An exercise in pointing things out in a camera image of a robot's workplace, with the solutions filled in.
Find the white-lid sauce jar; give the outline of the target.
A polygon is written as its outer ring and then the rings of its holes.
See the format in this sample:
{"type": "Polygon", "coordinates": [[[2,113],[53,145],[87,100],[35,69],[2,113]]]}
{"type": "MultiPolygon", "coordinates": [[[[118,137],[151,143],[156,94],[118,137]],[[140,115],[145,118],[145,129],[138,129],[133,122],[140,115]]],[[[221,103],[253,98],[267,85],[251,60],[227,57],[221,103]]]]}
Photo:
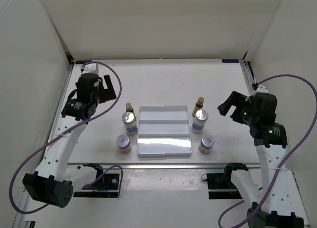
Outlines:
{"type": "Polygon", "coordinates": [[[129,153],[132,150],[130,138],[127,135],[119,135],[116,139],[117,147],[121,153],[129,153]]]}
{"type": "Polygon", "coordinates": [[[199,143],[198,149],[203,154],[211,152],[212,147],[215,145],[215,138],[211,135],[205,135],[199,143]]]}

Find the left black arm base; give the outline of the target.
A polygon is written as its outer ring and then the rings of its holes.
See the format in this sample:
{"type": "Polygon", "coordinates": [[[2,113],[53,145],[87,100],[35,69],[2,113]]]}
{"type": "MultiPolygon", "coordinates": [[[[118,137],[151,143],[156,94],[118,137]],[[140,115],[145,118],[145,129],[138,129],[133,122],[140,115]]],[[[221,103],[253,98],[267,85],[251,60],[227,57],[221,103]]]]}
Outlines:
{"type": "Polygon", "coordinates": [[[80,188],[73,193],[76,198],[118,198],[121,193],[123,168],[114,165],[105,169],[99,164],[86,163],[83,168],[91,168],[96,172],[97,180],[89,188],[80,188]]]}

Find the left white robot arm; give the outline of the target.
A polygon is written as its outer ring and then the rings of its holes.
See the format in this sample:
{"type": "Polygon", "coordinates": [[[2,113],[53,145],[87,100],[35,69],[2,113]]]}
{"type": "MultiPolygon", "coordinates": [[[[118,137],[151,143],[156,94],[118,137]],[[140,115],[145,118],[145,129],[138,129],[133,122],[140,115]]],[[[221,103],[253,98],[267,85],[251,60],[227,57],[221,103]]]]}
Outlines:
{"type": "Polygon", "coordinates": [[[60,208],[69,203],[74,192],[75,181],[65,172],[76,142],[97,106],[116,99],[109,75],[83,73],[75,86],[67,97],[58,125],[66,133],[55,135],[57,141],[48,147],[35,171],[25,174],[22,180],[33,200],[60,208]]]}

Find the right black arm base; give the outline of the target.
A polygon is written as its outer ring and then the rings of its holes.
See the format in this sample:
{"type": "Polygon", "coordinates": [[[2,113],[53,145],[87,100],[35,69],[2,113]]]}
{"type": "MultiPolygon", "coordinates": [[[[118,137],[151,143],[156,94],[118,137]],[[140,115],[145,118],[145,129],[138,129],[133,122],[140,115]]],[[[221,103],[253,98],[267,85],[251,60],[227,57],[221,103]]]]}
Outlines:
{"type": "Polygon", "coordinates": [[[228,163],[223,172],[205,173],[201,176],[201,180],[208,184],[210,200],[242,199],[231,181],[232,172],[237,170],[248,171],[249,169],[243,163],[228,163]]]}

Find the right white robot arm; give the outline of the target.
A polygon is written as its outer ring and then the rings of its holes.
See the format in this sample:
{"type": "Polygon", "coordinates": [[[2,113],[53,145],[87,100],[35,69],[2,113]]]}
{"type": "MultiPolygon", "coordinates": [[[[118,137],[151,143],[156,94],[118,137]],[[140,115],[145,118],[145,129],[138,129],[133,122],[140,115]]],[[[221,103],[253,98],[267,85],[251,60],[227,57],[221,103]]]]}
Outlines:
{"type": "Polygon", "coordinates": [[[304,219],[295,213],[288,188],[287,170],[283,163],[286,156],[287,136],[283,125],[276,123],[277,99],[266,92],[245,96],[233,91],[218,106],[225,116],[235,106],[230,116],[233,121],[250,129],[261,166],[262,189],[253,182],[244,164],[231,163],[225,167],[223,184],[236,187],[249,206],[246,219],[237,225],[250,228],[302,228],[304,219]]]}

